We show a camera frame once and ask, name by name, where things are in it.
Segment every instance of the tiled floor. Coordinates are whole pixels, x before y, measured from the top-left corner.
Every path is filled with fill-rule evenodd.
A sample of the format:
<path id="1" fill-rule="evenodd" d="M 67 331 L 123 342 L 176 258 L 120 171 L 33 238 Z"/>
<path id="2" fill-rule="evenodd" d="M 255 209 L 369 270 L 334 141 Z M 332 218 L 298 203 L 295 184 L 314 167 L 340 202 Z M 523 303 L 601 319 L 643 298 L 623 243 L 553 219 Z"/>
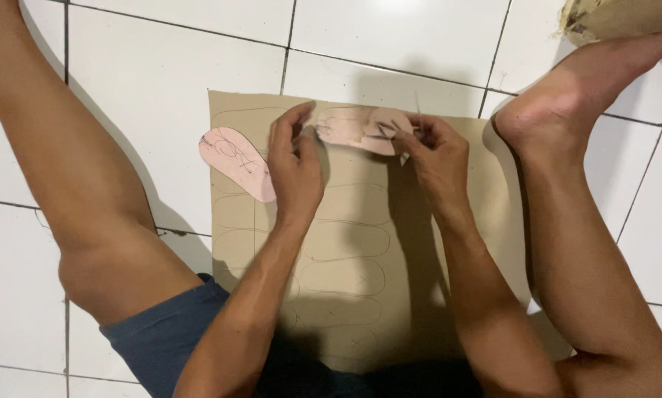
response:
<path id="1" fill-rule="evenodd" d="M 425 113 L 487 118 L 574 49 L 557 34 L 564 0 L 25 1 L 42 51 L 123 147 L 162 238 L 197 271 L 211 268 L 196 149 L 207 88 L 407 110 L 416 91 Z M 662 62 L 608 114 L 589 184 L 662 325 Z M 36 206 L 0 126 L 0 398 L 147 397 L 96 322 L 64 303 Z"/>

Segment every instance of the hand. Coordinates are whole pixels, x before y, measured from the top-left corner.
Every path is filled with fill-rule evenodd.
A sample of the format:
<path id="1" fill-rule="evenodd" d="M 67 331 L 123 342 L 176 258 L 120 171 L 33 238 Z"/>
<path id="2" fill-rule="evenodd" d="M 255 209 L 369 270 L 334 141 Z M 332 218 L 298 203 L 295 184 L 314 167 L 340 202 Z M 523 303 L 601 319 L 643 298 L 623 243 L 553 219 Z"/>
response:
<path id="1" fill-rule="evenodd" d="M 419 186 L 442 230 L 459 230 L 473 224 L 468 202 L 468 142 L 442 119 L 409 116 L 413 125 L 422 125 L 424 137 L 397 132 L 395 139 L 414 162 Z"/>
<path id="2" fill-rule="evenodd" d="M 297 105 L 272 123 L 267 159 L 277 195 L 277 224 L 305 232 L 321 203 L 324 183 L 314 139 L 307 134 L 294 137 L 294 131 L 301 130 L 314 105 L 313 102 Z"/>

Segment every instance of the dark blue shorts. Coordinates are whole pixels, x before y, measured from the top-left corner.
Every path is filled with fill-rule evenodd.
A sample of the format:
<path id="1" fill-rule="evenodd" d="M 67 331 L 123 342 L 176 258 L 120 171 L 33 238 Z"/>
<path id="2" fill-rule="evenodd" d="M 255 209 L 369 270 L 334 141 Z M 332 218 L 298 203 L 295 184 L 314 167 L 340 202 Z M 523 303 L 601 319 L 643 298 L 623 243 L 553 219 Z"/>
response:
<path id="1" fill-rule="evenodd" d="M 191 352 L 228 299 L 212 278 L 100 331 L 153 398 L 171 398 Z M 337 372 L 275 335 L 256 397 L 482 397 L 465 360 Z"/>

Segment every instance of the knee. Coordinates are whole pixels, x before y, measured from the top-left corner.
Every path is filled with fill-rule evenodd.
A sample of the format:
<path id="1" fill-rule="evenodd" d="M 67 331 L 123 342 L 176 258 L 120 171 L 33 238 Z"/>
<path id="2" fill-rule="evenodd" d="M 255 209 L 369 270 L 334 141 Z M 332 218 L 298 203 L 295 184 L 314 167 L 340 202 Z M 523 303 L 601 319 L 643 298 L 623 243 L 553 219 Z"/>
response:
<path id="1" fill-rule="evenodd" d="M 109 255 L 94 250 L 61 252 L 59 279 L 70 301 L 84 303 L 97 296 L 100 280 L 107 272 Z"/>

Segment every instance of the brown cardboard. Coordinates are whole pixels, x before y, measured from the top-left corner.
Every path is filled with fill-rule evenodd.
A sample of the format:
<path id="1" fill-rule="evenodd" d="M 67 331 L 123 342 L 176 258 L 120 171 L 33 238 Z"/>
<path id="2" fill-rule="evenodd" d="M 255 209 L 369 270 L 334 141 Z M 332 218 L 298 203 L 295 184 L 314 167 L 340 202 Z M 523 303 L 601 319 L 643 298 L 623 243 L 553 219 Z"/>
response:
<path id="1" fill-rule="evenodd" d="M 662 32 L 662 0 L 568 0 L 564 13 L 575 45 Z"/>
<path id="2" fill-rule="evenodd" d="M 233 128 L 266 157 L 269 125 L 308 101 L 209 91 L 211 129 Z M 310 120 L 328 108 L 317 101 Z M 468 194 L 478 229 L 519 300 L 530 291 L 516 165 L 489 121 L 443 118 L 470 142 Z M 338 370 L 460 355 L 442 242 L 411 164 L 324 145 L 326 192 L 293 269 L 282 328 Z M 211 169 L 213 269 L 232 290 L 264 243 L 276 204 Z"/>

